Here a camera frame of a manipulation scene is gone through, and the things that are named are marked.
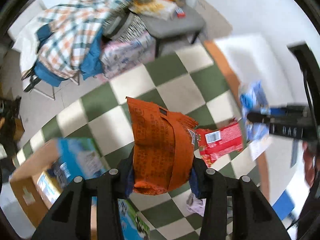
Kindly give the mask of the light blue tissue pack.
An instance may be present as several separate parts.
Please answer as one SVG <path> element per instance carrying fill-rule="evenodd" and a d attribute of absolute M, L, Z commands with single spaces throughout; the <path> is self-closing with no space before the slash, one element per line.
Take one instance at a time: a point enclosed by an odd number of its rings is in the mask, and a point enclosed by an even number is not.
<path fill-rule="evenodd" d="M 248 141 L 259 140 L 269 133 L 266 124 L 258 124 L 249 121 L 249 112 L 270 114 L 270 108 L 261 81 L 242 83 L 238 89 L 241 113 L 245 125 Z"/>

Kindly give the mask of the orange snack packet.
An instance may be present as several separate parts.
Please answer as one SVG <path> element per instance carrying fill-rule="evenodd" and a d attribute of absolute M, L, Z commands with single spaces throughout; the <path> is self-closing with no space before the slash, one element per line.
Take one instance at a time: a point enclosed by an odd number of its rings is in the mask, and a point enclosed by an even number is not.
<path fill-rule="evenodd" d="M 127 98 L 135 140 L 135 193 L 160 195 L 185 184 L 194 158 L 198 122 L 153 102 Z"/>

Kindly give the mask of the cardboard box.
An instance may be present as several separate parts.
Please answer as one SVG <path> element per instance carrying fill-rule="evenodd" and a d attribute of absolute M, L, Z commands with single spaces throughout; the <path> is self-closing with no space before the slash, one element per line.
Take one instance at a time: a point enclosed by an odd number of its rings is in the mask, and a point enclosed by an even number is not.
<path fill-rule="evenodd" d="M 38 227 L 75 177 L 97 178 L 109 168 L 94 139 L 55 138 L 28 157 L 9 183 L 31 224 Z"/>

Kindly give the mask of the purple soft plush toy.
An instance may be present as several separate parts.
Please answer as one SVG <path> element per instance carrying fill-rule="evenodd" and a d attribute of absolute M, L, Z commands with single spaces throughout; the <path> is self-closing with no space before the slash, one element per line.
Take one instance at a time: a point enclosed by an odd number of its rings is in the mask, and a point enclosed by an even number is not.
<path fill-rule="evenodd" d="M 201 217 L 204 216 L 205 208 L 206 208 L 206 199 L 198 199 L 195 194 L 189 194 L 189 197 L 186 201 L 187 210 L 191 213 L 197 213 Z"/>

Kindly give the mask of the white paper card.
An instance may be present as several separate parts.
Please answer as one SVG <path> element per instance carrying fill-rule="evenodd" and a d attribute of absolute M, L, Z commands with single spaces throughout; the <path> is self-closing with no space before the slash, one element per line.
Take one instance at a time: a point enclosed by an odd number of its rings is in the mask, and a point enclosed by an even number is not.
<path fill-rule="evenodd" d="M 272 138 L 269 135 L 265 135 L 261 139 L 250 142 L 249 150 L 252 160 L 255 161 L 271 144 Z"/>

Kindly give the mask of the red snack packet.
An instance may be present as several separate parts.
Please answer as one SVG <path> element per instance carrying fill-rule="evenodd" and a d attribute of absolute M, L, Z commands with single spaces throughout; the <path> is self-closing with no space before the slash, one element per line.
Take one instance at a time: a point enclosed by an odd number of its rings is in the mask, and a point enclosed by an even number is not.
<path fill-rule="evenodd" d="M 237 121 L 215 131 L 208 128 L 198 128 L 195 132 L 200 157 L 208 167 L 211 167 L 217 159 L 224 155 L 232 152 L 240 153 L 245 148 L 241 128 Z"/>

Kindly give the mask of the green white checkered tablecloth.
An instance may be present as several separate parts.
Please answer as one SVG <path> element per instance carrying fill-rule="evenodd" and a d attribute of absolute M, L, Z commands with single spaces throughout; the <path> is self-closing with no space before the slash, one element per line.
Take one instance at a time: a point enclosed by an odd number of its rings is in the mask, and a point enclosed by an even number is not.
<path fill-rule="evenodd" d="M 218 50 L 198 44 L 138 65 L 100 85 L 47 122 L 18 152 L 20 167 L 62 138 L 93 142 L 107 168 L 134 153 L 133 192 L 119 201 L 125 239 L 198 239 L 202 217 L 187 210 L 195 126 L 214 129 L 240 112 Z"/>

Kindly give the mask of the blue smartphone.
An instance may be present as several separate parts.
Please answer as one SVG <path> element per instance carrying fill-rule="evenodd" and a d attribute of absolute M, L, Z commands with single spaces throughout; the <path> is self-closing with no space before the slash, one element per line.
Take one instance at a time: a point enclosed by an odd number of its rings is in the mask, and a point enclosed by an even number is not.
<path fill-rule="evenodd" d="M 277 201 L 273 204 L 273 209 L 280 220 L 288 217 L 295 208 L 294 202 L 288 192 L 285 190 Z"/>

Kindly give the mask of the pink floral storage box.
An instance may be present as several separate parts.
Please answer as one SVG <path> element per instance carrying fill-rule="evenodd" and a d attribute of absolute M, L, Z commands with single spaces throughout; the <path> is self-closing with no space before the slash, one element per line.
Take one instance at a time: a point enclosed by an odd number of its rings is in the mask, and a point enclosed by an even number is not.
<path fill-rule="evenodd" d="M 153 61 L 155 49 L 156 40 L 148 32 L 130 42 L 110 42 L 100 54 L 103 73 L 99 77 L 110 81 L 137 65 Z"/>

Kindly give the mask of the white snack bag on chair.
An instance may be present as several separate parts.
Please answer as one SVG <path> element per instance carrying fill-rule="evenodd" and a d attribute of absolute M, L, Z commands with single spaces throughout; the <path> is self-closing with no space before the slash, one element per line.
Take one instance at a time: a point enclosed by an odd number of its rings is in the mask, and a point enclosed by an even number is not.
<path fill-rule="evenodd" d="M 130 10 L 138 15 L 167 21 L 173 18 L 177 8 L 177 4 L 172 1 L 152 0 L 151 2 L 144 4 L 134 2 L 130 7 Z"/>

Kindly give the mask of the grey padded chair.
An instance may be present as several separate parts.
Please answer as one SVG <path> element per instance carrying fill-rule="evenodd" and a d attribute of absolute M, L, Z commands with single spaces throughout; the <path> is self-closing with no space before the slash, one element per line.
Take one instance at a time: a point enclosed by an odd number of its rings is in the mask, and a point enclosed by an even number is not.
<path fill-rule="evenodd" d="M 149 34 L 156 40 L 155 57 L 159 55 L 160 44 L 163 40 L 193 35 L 190 44 L 194 44 L 200 32 L 204 28 L 203 17 L 192 7 L 186 5 L 185 0 L 169 1 L 156 0 L 164 3 L 172 3 L 162 9 L 161 13 L 154 16 L 141 15 Z"/>

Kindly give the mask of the plaid blanket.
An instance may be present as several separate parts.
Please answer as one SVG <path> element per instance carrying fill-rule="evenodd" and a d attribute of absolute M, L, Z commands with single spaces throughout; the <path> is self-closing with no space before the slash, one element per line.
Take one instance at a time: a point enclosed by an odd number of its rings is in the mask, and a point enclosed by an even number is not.
<path fill-rule="evenodd" d="M 101 38 L 112 16 L 133 0 L 72 0 L 47 9 L 38 18 L 39 41 L 33 70 L 42 81 L 57 87 L 81 74 L 83 79 L 103 73 Z"/>

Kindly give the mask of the black white patterned bag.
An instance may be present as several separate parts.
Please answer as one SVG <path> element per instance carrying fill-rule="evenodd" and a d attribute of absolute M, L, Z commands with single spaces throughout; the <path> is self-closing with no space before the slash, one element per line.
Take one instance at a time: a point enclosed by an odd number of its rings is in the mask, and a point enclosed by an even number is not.
<path fill-rule="evenodd" d="M 146 32 L 143 20 L 132 12 L 112 15 L 103 22 L 102 41 L 131 42 Z"/>

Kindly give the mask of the white bench chair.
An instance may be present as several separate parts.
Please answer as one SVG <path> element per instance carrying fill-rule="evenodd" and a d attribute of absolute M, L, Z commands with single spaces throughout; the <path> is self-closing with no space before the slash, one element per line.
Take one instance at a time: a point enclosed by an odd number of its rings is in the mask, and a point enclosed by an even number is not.
<path fill-rule="evenodd" d="M 48 95 L 36 88 L 41 79 L 36 76 L 33 70 L 37 59 L 39 40 L 36 32 L 46 21 L 40 21 L 39 17 L 47 10 L 42 0 L 28 2 L 20 14 L 14 20 L 8 30 L 10 38 L 13 39 L 13 50 L 20 53 L 20 71 L 22 88 L 25 93 L 36 91 L 39 94 L 55 100 L 54 95 Z"/>

